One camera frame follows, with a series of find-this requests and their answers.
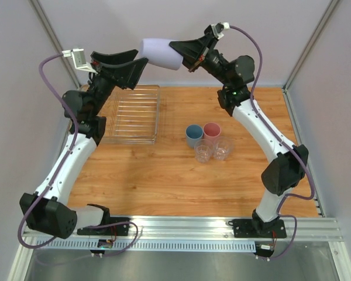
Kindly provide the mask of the purple plastic cup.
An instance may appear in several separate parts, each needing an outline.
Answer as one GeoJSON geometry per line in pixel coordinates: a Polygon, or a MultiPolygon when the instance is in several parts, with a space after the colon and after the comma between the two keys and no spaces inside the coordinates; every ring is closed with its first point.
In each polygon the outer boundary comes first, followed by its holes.
{"type": "Polygon", "coordinates": [[[139,58],[147,58],[149,64],[169,70],[178,70],[183,62],[183,57],[177,53],[170,43],[171,39],[145,38],[139,47],[139,58]]]}

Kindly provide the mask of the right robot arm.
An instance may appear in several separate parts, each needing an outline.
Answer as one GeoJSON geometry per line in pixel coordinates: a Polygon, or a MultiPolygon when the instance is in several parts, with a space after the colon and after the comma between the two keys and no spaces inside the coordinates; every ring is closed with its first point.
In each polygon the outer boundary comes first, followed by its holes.
{"type": "Polygon", "coordinates": [[[265,191],[252,214],[252,230],[266,237],[279,222],[279,210],[287,195],[305,176],[308,149],[287,139],[266,117],[253,97],[261,70],[248,55],[227,61],[216,48],[227,23],[208,26],[201,38],[172,41],[169,46],[182,58],[190,72],[203,68],[222,83],[218,101],[230,116],[241,123],[266,155],[269,165],[261,174],[265,191]]]}

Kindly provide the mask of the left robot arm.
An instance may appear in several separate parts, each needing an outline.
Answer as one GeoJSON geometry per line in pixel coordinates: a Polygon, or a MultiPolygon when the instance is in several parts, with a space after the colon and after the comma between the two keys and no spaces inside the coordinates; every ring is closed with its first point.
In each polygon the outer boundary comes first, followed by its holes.
{"type": "Polygon", "coordinates": [[[91,227],[99,235],[110,230],[108,208],[89,204],[72,209],[67,207],[67,203],[82,167],[105,134],[106,117],[99,114],[102,107],[114,88],[134,89],[148,63],[147,58],[137,58],[137,54],[136,49],[115,54],[92,52],[91,61],[87,62],[83,49],[72,49],[63,50],[40,63],[39,73],[51,91],[55,89],[47,80],[43,67],[59,57],[71,58],[75,69],[87,71],[90,80],[86,91],[68,90],[63,95],[54,93],[72,126],[65,147],[50,173],[34,193],[25,193],[20,199],[23,218],[19,235],[22,235],[24,226],[62,239],[68,238],[77,229],[91,227]]]}

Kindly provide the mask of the blue plastic cup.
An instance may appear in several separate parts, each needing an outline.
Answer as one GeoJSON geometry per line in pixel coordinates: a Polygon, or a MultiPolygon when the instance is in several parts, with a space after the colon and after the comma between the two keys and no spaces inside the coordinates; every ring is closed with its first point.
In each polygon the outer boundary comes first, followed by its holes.
{"type": "Polygon", "coordinates": [[[193,149],[196,142],[202,139],[203,137],[203,128],[197,124],[189,125],[185,130],[186,143],[193,149]]]}

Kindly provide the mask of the pink plastic cup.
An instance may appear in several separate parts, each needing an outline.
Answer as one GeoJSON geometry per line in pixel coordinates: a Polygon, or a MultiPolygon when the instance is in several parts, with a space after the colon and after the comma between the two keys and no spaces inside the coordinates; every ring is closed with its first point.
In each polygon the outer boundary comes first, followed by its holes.
{"type": "Polygon", "coordinates": [[[203,127],[203,138],[214,143],[221,134],[221,127],[214,122],[209,122],[203,127]]]}

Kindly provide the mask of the left clear glass tumbler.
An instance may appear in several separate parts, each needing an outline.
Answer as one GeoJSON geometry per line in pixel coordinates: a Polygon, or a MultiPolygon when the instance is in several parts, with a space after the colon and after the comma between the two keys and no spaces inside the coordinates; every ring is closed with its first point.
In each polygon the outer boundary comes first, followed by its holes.
{"type": "Polygon", "coordinates": [[[213,143],[207,139],[200,139],[195,143],[195,158],[200,163],[206,163],[213,154],[213,143]]]}

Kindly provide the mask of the clear glass tumbler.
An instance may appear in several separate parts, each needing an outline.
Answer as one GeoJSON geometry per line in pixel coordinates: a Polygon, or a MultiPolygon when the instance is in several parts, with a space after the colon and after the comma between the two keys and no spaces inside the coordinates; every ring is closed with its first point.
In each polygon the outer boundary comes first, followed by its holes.
{"type": "Polygon", "coordinates": [[[200,139],[195,143],[195,158],[200,163],[206,163],[213,154],[213,143],[207,139],[200,139]]]}
{"type": "Polygon", "coordinates": [[[213,157],[216,160],[226,160],[233,151],[233,140],[229,137],[220,136],[214,142],[213,157]]]}

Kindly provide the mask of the right clear glass tumbler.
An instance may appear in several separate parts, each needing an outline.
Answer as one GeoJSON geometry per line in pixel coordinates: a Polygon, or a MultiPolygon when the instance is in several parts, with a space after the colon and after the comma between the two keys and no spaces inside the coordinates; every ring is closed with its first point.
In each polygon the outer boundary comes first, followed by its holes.
{"type": "Polygon", "coordinates": [[[214,142],[213,157],[216,160],[226,160],[233,151],[233,140],[229,137],[220,136],[214,142]]]}

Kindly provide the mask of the left aluminium corner post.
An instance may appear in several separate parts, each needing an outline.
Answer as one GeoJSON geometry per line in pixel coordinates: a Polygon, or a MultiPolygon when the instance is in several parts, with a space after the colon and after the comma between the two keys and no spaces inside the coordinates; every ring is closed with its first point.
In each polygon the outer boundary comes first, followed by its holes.
{"type": "MultiPolygon", "coordinates": [[[[49,20],[49,18],[47,17],[44,8],[42,7],[41,3],[39,0],[28,0],[29,5],[31,6],[31,8],[33,9],[35,15],[38,18],[38,21],[40,22],[45,34],[47,35],[53,49],[57,52],[57,53],[61,53],[61,51],[63,50],[62,45],[52,27],[52,24],[49,20]]],[[[63,58],[61,59],[62,61],[62,65],[65,69],[65,71],[67,72],[68,77],[71,79],[71,81],[73,82],[73,84],[79,88],[81,86],[81,83],[79,82],[77,75],[75,73],[75,71],[72,69],[71,64],[68,62],[67,59],[63,58]]]]}

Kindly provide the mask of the aluminium corner post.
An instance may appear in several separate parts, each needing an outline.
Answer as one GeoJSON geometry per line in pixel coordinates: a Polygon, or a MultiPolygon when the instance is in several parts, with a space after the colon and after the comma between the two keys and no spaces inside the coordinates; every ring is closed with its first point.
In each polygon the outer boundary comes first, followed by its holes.
{"type": "MultiPolygon", "coordinates": [[[[57,53],[61,53],[61,51],[63,50],[62,45],[52,27],[52,24],[49,20],[49,18],[47,17],[44,8],[42,7],[41,3],[39,0],[28,0],[29,5],[31,6],[31,8],[33,9],[35,15],[38,18],[38,21],[40,22],[45,34],[47,35],[53,49],[57,52],[57,53]]],[[[72,69],[71,64],[68,62],[67,59],[63,58],[61,59],[62,61],[62,65],[65,69],[65,71],[67,72],[68,77],[71,79],[71,81],[73,82],[73,84],[79,88],[81,86],[81,83],[79,82],[77,75],[75,73],[75,71],[72,69]]]]}
{"type": "Polygon", "coordinates": [[[307,60],[308,56],[311,54],[313,48],[315,47],[316,43],[318,42],[319,38],[321,37],[323,31],[325,30],[328,22],[333,17],[336,9],[338,8],[341,0],[331,0],[329,1],[325,11],[323,12],[320,20],[316,24],[314,31],[311,33],[310,38],[308,39],[305,47],[303,48],[296,64],[292,68],[290,75],[286,79],[282,89],[286,92],[292,83],[294,82],[296,76],[298,75],[299,71],[301,70],[302,66],[304,65],[305,61],[307,60]]]}

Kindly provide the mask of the right aluminium corner post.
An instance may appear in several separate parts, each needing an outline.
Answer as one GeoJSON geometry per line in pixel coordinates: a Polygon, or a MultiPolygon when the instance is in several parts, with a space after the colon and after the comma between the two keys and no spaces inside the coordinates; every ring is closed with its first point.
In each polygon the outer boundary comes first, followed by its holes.
{"type": "Polygon", "coordinates": [[[305,47],[303,48],[296,64],[292,68],[290,75],[286,79],[282,89],[286,92],[292,83],[294,82],[296,76],[298,75],[299,71],[301,70],[302,66],[304,65],[305,61],[307,60],[308,56],[311,54],[313,48],[315,47],[316,43],[318,42],[319,38],[321,37],[323,31],[325,30],[328,22],[333,17],[336,9],[338,8],[341,0],[331,0],[329,1],[325,11],[323,12],[320,20],[316,24],[314,31],[311,33],[310,38],[308,39],[305,47]]]}

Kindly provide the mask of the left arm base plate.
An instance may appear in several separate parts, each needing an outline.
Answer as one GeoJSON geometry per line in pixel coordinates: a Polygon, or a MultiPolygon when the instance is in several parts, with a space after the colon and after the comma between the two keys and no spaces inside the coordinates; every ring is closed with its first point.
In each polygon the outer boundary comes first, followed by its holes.
{"type": "MultiPolygon", "coordinates": [[[[106,217],[102,220],[100,225],[108,225],[118,222],[128,222],[129,217],[106,217]]],[[[92,236],[128,236],[129,224],[109,226],[106,228],[92,229],[92,228],[82,228],[77,230],[78,235],[92,235],[92,236]]]]}

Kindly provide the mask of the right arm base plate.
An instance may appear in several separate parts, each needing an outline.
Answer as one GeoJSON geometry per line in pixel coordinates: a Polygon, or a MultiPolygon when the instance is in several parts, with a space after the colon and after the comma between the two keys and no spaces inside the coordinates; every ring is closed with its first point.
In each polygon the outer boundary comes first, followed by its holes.
{"type": "Polygon", "coordinates": [[[284,221],[259,222],[254,219],[241,218],[228,222],[235,238],[286,238],[284,221]]]}

